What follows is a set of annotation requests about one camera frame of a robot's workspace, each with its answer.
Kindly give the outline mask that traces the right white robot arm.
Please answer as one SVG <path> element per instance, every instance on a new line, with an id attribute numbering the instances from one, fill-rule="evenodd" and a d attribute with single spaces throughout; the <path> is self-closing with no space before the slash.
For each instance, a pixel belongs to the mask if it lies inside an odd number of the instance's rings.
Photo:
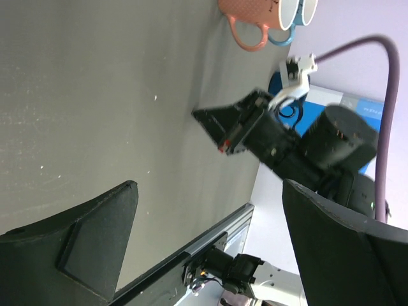
<path id="1" fill-rule="evenodd" d="M 324 108 L 304 135 L 253 91 L 193 117 L 226 154 L 248 150 L 283 181 L 282 204 L 299 274 L 262 259 L 211 251 L 204 269 L 232 293 L 284 305 L 403 305 L 394 258 L 405 248 L 393 228 L 373 217 L 360 168 L 377 153 L 377 132 L 352 110 Z"/>

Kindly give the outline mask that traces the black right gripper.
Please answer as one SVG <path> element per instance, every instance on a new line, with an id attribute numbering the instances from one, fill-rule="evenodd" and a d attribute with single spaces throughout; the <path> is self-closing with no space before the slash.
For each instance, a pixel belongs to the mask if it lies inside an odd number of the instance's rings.
<path id="1" fill-rule="evenodd" d="M 274 169 L 295 149 L 300 136 L 268 110 L 271 100 L 269 93 L 253 90 L 236 103 L 200 108 L 192 116 L 214 143 L 222 143 L 225 154 L 248 150 Z"/>

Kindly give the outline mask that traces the pink ceramic mug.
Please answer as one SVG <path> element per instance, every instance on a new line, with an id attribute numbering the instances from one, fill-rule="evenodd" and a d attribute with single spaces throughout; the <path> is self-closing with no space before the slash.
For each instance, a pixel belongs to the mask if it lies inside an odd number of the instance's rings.
<path id="1" fill-rule="evenodd" d="M 274 45 L 284 47 L 290 44 L 294 38 L 293 22 L 299 6 L 299 1 L 292 0 L 218 0 L 218 7 L 228 19 L 236 43 L 248 52 L 256 52 L 266 46 L 270 29 L 289 32 L 286 40 L 274 41 Z M 260 29 L 261 40 L 257 45 L 247 45 L 239 38 L 235 25 L 237 21 Z"/>

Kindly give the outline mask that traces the light blue ceramic mug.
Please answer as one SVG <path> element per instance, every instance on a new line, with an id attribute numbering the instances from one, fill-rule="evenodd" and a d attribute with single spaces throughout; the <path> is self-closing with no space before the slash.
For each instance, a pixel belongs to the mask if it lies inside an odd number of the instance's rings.
<path id="1" fill-rule="evenodd" d="M 289 36 L 283 41 L 277 41 L 268 35 L 269 42 L 279 47 L 290 45 L 295 37 L 296 26 L 308 26 L 312 22 L 318 2 L 318 0 L 299 0 L 294 21 L 289 28 Z"/>

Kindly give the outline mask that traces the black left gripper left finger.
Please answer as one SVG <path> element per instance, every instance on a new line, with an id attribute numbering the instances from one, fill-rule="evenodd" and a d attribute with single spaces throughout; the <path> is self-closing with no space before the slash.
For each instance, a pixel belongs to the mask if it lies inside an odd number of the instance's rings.
<path id="1" fill-rule="evenodd" d="M 132 180 L 1 235 L 1 305 L 108 305 L 138 204 Z"/>

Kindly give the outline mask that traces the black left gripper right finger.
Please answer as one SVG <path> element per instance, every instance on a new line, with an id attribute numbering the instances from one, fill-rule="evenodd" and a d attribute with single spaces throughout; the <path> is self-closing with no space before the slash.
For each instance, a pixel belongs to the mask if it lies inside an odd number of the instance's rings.
<path id="1" fill-rule="evenodd" d="M 407 230 L 284 180 L 282 203 L 309 305 L 407 305 Z"/>

